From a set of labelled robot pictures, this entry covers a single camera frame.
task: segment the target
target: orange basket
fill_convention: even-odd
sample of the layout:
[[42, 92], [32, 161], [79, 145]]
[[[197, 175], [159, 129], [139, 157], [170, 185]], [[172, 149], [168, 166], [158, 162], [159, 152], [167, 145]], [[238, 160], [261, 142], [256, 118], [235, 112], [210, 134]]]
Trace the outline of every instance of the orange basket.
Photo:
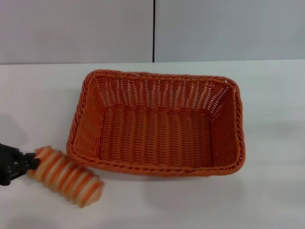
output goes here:
[[228, 175], [245, 160], [242, 102], [220, 76], [96, 70], [82, 85], [67, 153], [155, 176]]

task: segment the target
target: orange and white striped cylinder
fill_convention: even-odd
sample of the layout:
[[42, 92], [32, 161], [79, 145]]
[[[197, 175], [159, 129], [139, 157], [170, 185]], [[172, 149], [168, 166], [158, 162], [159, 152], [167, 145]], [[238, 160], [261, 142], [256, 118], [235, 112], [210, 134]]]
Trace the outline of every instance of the orange and white striped cylinder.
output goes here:
[[41, 161], [37, 169], [28, 170], [29, 177], [42, 182], [80, 207], [90, 205], [100, 198], [103, 182], [97, 175], [50, 146], [36, 149], [35, 154], [35, 158]]

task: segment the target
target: gray wall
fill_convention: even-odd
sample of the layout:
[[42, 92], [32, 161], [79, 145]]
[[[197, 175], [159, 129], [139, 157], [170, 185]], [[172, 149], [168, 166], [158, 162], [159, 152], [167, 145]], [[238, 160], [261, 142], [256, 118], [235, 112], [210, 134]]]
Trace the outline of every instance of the gray wall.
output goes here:
[[156, 61], [305, 59], [305, 0], [157, 0]]
[[0, 0], [0, 63], [152, 61], [152, 0]]

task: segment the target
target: white table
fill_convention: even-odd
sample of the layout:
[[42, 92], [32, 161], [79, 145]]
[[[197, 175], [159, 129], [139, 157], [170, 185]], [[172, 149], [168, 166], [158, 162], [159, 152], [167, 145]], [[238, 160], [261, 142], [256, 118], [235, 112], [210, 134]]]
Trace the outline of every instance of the white table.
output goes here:
[[102, 198], [77, 208], [21, 177], [0, 187], [1, 229], [305, 228], [305, 61], [0, 66], [0, 142], [65, 150], [92, 70], [223, 75], [240, 86], [246, 163], [225, 177], [102, 172]]

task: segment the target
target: rectangular basket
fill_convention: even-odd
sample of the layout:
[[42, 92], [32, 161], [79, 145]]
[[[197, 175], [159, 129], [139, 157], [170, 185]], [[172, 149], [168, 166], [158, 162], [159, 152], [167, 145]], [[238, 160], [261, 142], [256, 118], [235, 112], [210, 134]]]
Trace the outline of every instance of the rectangular basket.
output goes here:
[[80, 164], [130, 174], [232, 174], [245, 160], [239, 88], [220, 76], [93, 71], [67, 153]]

